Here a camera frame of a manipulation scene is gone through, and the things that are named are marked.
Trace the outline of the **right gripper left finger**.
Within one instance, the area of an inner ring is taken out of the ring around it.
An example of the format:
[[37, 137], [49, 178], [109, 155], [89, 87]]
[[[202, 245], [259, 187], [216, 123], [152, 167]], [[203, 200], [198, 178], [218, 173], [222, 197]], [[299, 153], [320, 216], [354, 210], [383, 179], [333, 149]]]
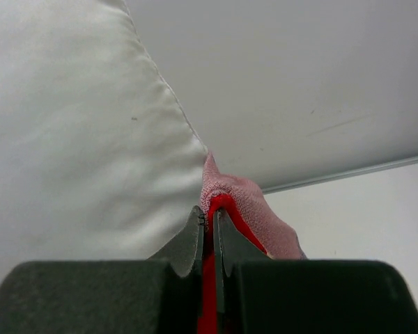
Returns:
[[205, 216], [147, 260], [32, 261], [0, 284], [0, 333], [195, 333]]

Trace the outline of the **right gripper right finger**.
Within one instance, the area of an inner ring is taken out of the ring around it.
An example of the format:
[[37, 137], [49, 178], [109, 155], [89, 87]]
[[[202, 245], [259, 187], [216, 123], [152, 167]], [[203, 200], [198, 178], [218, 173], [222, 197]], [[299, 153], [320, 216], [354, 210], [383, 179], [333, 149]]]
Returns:
[[213, 218], [218, 333], [418, 333], [418, 310], [391, 265], [274, 260], [219, 210]]

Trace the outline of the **red patterned pillowcase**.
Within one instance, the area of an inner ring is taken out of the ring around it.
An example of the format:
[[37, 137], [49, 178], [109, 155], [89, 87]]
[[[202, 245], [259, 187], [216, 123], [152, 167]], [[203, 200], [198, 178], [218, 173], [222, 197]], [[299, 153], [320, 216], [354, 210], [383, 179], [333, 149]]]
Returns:
[[203, 315], [198, 321], [198, 332], [215, 333], [213, 215], [218, 209], [225, 209], [235, 227], [269, 257], [302, 260], [306, 255], [300, 247], [296, 231], [271, 210], [260, 187], [247, 178], [221, 173], [211, 152], [203, 166], [200, 207], [205, 214], [206, 231], [203, 251]]

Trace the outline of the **white pillow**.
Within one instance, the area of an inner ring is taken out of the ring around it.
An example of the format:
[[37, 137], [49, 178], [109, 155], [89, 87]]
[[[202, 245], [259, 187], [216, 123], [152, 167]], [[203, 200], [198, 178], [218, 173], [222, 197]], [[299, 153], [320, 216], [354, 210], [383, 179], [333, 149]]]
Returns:
[[150, 256], [205, 157], [123, 1], [0, 1], [0, 262]]

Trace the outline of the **aluminium frame rail right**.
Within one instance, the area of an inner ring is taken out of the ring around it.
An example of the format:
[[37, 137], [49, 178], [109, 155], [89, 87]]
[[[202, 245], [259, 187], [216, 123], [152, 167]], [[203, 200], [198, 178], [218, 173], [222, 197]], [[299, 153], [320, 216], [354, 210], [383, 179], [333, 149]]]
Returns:
[[373, 166], [367, 166], [367, 167], [358, 168], [354, 170], [347, 170], [347, 171], [334, 173], [330, 175], [322, 175], [320, 177], [313, 177], [310, 179], [291, 182], [288, 184], [280, 184], [277, 186], [271, 186], [271, 187], [262, 189], [262, 191], [264, 194], [276, 193], [280, 191], [287, 191], [287, 190], [296, 189], [296, 188], [305, 187], [305, 186], [312, 186], [315, 184], [322, 184], [325, 182], [332, 182], [332, 181], [341, 180], [341, 179], [345, 179], [349, 177], [356, 177], [356, 176], [370, 174], [370, 173], [377, 173], [383, 170], [400, 168], [400, 167], [409, 166], [413, 164], [418, 164], [418, 156], [409, 157], [406, 159], [401, 159], [401, 160], [396, 160], [396, 161], [390, 161], [387, 163], [373, 165]]

